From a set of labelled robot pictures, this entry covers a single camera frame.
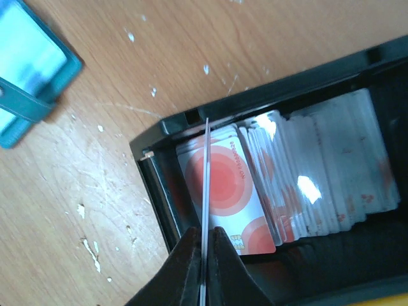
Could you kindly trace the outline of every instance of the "card chip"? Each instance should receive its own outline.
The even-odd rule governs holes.
[[[244,242],[242,241],[241,235],[232,235],[229,237],[236,250],[243,250],[245,248]]]

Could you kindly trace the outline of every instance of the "card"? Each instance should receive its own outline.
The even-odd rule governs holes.
[[[318,205],[323,212],[327,223],[325,231],[338,233],[340,224],[327,183],[323,156],[319,149],[319,138],[313,120],[310,117],[292,117],[290,122],[295,125],[294,130],[298,133],[298,139],[295,141],[298,144],[298,153],[307,161],[302,165],[298,185],[309,202],[313,203],[312,205]]]
[[[300,226],[298,224],[298,211],[300,210],[298,206],[300,206],[300,204],[296,196],[296,185],[294,181],[289,180],[291,174],[289,172],[288,160],[282,147],[280,129],[278,129],[277,123],[271,121],[270,118],[268,118],[266,123],[267,124],[263,124],[263,126],[259,128],[259,137],[265,139],[266,151],[274,160],[278,192],[282,195],[279,199],[282,199],[282,204],[287,212],[286,217],[289,219],[291,225],[289,239],[298,240],[301,236]]]
[[[343,197],[350,217],[354,222],[362,222],[367,217],[361,202],[361,194],[372,194],[372,183],[362,146],[358,143],[356,131],[344,100],[347,96],[332,99],[330,108],[322,113],[326,116],[327,132],[339,175]]]
[[[305,156],[302,154],[302,148],[300,147],[298,128],[301,128],[299,124],[293,120],[287,121],[285,124],[285,131],[288,138],[288,151],[291,152],[291,164],[295,171],[294,178],[296,180],[296,186],[298,190],[298,197],[302,206],[302,220],[305,224],[305,231],[303,237],[310,237],[317,235],[316,214],[312,211],[309,205],[309,199],[302,193],[298,185],[298,178],[302,174],[302,168],[305,164]]]
[[[302,196],[302,201],[308,212],[310,221],[307,224],[307,235],[322,236],[328,234],[328,221],[325,219],[321,207],[321,192],[314,184],[316,174],[312,173],[314,164],[312,164],[308,146],[310,142],[308,137],[313,133],[313,129],[307,129],[305,121],[301,118],[298,120],[291,119],[286,124],[286,130],[292,139],[292,150],[294,152],[294,164],[296,165],[296,184]]]
[[[265,179],[270,184],[270,194],[269,199],[275,204],[275,215],[274,218],[277,219],[278,226],[283,226],[283,235],[281,235],[283,242],[293,242],[298,239],[296,235],[296,228],[294,225],[293,212],[289,206],[289,200],[285,198],[282,192],[282,173],[281,165],[277,159],[276,151],[273,151],[273,142],[269,136],[269,131],[265,131],[263,128],[257,128],[254,130],[258,145],[261,149],[261,162],[264,163],[265,169],[272,169],[273,172],[269,171],[268,176]]]
[[[277,192],[276,180],[273,180],[273,160],[268,157],[266,150],[262,149],[262,146],[258,143],[256,136],[256,130],[250,128],[248,130],[248,137],[251,150],[253,151],[254,165],[257,169],[257,175],[260,177],[260,182],[265,190],[265,197],[262,199],[266,207],[270,207],[268,213],[273,220],[275,226],[275,232],[278,235],[280,242],[288,240],[288,236],[285,231],[284,221],[281,218],[281,214],[284,212],[279,210],[276,199],[274,198],[274,191]]]
[[[287,128],[289,123],[281,117],[279,112],[270,112],[268,117],[276,124],[276,149],[279,152],[278,156],[282,164],[282,175],[285,181],[284,189],[286,190],[291,207],[295,213],[297,220],[296,226],[298,227],[300,236],[306,237],[308,236],[308,231],[304,215],[307,210],[307,204],[297,184],[299,173],[296,165],[296,155],[290,145],[294,140],[291,139],[291,135],[288,134]]]
[[[197,214],[201,214],[203,148],[178,161]],[[222,226],[238,254],[275,252],[259,196],[237,136],[211,144],[209,228]]]
[[[252,175],[252,179],[254,181],[255,188],[258,192],[259,200],[261,202],[263,211],[265,213],[266,222],[268,224],[270,233],[272,234],[272,238],[275,242],[275,245],[281,245],[282,240],[279,235],[279,231],[277,229],[276,223],[273,220],[272,216],[272,205],[268,200],[268,195],[266,193],[265,181],[264,178],[259,174],[260,173],[260,165],[257,157],[257,153],[254,150],[254,147],[250,145],[248,130],[246,127],[240,127],[238,129],[238,137],[241,141],[242,148],[244,150],[244,154],[247,158],[249,171]]]
[[[333,150],[330,144],[330,131],[326,127],[326,118],[320,112],[312,115],[312,120],[316,129],[317,137],[319,139],[319,149],[323,157],[323,164],[326,170],[326,177],[328,179],[331,196],[335,204],[337,219],[340,223],[342,231],[348,231],[354,224],[350,218],[342,193],[342,177],[337,170],[337,162],[333,155]]]
[[[354,107],[350,113],[374,185],[372,194],[361,194],[365,211],[371,214],[396,209],[400,196],[369,91],[360,89],[350,93],[348,107],[352,105]]]

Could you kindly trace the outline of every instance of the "red circle design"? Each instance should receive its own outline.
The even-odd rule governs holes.
[[[241,250],[241,255],[267,254],[276,251],[265,217],[252,220],[244,228],[241,237],[245,246],[245,249]]]
[[[203,192],[203,149],[190,158],[186,182],[191,198],[201,206]],[[233,151],[219,145],[211,146],[210,213],[227,216],[241,211],[248,204],[253,182],[248,166]]]

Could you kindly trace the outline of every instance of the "card holder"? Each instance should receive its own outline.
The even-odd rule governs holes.
[[[130,147],[168,250],[188,227],[200,227],[177,155],[185,149],[180,144],[203,134],[206,118],[216,131],[272,110],[288,120],[294,112],[302,115],[320,102],[360,89],[372,99],[400,193],[398,208],[370,215],[350,231],[302,238],[278,246],[274,254],[241,259],[276,305],[343,305],[406,293],[408,36],[177,113],[137,136]]]
[[[55,99],[79,74],[82,69],[81,60],[33,13],[22,1],[0,1],[0,18],[10,5],[20,6],[36,25],[52,40],[66,57],[66,62],[46,83],[35,96],[22,91],[17,86],[0,78],[2,89],[0,108],[16,116],[0,134],[0,146],[5,149],[12,148],[33,126],[43,120],[55,107]]]

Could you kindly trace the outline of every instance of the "wooden surface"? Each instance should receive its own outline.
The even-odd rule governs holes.
[[[0,151],[2,306],[122,305],[157,272],[167,253],[128,143],[159,118],[408,33],[406,0],[28,3],[85,68]]]

